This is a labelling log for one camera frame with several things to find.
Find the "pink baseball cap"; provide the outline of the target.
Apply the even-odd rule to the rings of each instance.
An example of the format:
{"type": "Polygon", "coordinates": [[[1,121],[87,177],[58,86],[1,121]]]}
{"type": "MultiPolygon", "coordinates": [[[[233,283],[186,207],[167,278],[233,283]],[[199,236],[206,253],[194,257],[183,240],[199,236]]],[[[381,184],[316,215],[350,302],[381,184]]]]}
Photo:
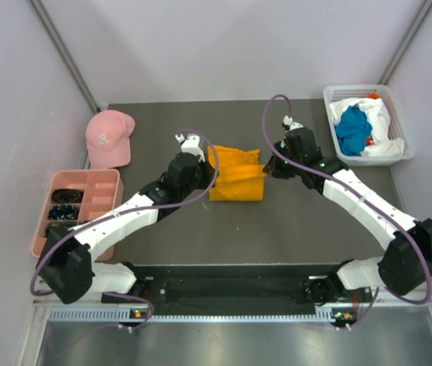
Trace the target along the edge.
{"type": "Polygon", "coordinates": [[[113,169],[131,160],[130,137],[136,122],[128,114],[104,110],[89,121],[85,139],[92,169],[113,169]]]}

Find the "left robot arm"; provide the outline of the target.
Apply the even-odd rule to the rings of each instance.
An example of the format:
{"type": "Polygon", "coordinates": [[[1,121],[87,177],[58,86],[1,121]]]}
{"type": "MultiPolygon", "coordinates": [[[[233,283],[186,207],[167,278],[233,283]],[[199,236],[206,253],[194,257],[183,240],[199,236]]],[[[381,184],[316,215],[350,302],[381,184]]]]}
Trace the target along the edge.
{"type": "Polygon", "coordinates": [[[130,234],[151,226],[192,202],[197,190],[215,183],[219,164],[207,157],[178,153],[166,172],[128,201],[101,217],[70,229],[50,231],[34,272],[64,304],[86,294],[107,293],[136,302],[145,291],[130,263],[105,264],[98,258],[130,234]]]}

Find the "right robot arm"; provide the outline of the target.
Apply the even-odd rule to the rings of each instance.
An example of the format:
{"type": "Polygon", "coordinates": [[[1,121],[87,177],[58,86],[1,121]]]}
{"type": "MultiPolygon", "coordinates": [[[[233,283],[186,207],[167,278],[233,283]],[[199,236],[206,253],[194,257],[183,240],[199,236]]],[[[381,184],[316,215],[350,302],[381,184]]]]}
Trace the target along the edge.
{"type": "Polygon", "coordinates": [[[315,300],[343,302],[365,287],[385,287],[405,296],[432,277],[432,219],[420,221],[401,212],[340,159],[323,156],[309,128],[293,123],[285,131],[284,138],[274,144],[264,173],[279,179],[300,177],[307,188],[356,219],[384,250],[381,257],[344,261],[325,279],[310,284],[310,291],[320,291],[315,300]]]}

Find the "orange t shirt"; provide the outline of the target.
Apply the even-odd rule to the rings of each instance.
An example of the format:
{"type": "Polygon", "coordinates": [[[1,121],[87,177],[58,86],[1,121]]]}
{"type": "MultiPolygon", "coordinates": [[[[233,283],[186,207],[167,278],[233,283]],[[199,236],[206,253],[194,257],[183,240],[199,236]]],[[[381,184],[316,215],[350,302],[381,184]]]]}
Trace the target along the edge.
{"type": "Polygon", "coordinates": [[[260,150],[225,146],[215,146],[215,150],[219,174],[210,189],[210,201],[262,201],[266,175],[259,163],[260,150]]]}

